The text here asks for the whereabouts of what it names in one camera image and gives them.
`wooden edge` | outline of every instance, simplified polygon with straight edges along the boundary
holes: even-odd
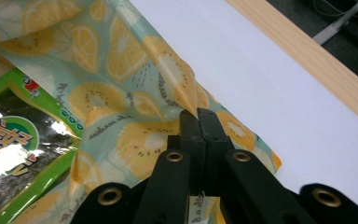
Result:
[[[358,76],[265,0],[226,0],[358,115]]]

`wrinkled fabric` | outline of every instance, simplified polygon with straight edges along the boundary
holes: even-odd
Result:
[[[236,148],[252,151],[272,173],[281,166],[129,1],[0,0],[0,76],[13,67],[84,124],[69,175],[8,215],[15,223],[70,223],[101,184],[133,187],[149,177],[184,109],[211,109]],[[206,203],[203,218],[221,222],[218,199]]]

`plastic packaging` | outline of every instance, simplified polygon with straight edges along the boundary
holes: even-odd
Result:
[[[0,223],[9,222],[64,175],[82,130],[19,70],[0,77]]]

